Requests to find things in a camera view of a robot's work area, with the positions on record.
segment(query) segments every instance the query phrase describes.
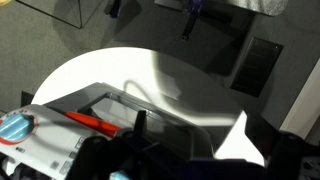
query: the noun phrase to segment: red strip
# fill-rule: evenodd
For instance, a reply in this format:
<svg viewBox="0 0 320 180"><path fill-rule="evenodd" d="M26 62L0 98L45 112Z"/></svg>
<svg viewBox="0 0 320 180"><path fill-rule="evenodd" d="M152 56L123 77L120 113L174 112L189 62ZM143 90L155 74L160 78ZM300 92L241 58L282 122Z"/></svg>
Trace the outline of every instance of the red strip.
<svg viewBox="0 0 320 180"><path fill-rule="evenodd" d="M114 137L117 131L121 130L118 126L84 114L67 112L66 116L109 137Z"/></svg>

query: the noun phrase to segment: red handle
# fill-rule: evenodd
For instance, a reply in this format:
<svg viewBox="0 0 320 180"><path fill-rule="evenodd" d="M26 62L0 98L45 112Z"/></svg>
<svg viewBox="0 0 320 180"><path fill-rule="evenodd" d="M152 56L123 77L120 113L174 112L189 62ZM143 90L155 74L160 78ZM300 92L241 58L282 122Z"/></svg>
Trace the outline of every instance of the red handle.
<svg viewBox="0 0 320 180"><path fill-rule="evenodd" d="M118 126L84 114L67 112L66 116L109 137L114 137L121 130Z"/></svg>

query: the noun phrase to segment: blue object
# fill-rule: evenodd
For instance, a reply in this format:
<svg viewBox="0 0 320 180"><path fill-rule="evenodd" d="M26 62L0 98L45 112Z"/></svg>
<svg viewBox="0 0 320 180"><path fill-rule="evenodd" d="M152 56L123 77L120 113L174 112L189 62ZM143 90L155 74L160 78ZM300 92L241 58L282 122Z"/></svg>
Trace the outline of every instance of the blue object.
<svg viewBox="0 0 320 180"><path fill-rule="evenodd" d="M20 142L29 136L33 128L33 119L26 115L15 114L2 122L0 137L10 142Z"/></svg>

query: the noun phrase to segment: floor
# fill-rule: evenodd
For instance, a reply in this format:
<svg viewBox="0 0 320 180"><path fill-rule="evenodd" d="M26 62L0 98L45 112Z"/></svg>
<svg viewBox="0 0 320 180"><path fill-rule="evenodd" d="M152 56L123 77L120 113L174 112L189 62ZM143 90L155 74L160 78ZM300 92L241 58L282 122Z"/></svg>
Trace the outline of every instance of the floor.
<svg viewBox="0 0 320 180"><path fill-rule="evenodd" d="M46 8L61 15L60 10L56 10L61 2L64 1L57 0L56 5ZM102 1L80 30L15 1L0 8L1 111L20 107L22 91L35 94L57 67L96 49L147 48L205 70L225 46L245 32L243 24L248 24L246 11L215 6L234 15L231 24L201 17L189 41L184 42L181 34L188 20L187 13L159 7L150 0L128 0L122 6L120 17L110 19L103 13L106 3Z"/></svg>

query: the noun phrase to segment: white round table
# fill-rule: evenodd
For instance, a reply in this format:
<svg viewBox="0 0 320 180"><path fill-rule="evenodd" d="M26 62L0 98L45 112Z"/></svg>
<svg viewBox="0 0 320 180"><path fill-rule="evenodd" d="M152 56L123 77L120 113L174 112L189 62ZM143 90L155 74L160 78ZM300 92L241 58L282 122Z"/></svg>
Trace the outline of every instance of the white round table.
<svg viewBox="0 0 320 180"><path fill-rule="evenodd" d="M100 82L198 126L232 126L216 158L263 158L244 134L246 114L209 76L171 56L139 48L110 48L78 56L56 69L32 104L45 104Z"/></svg>

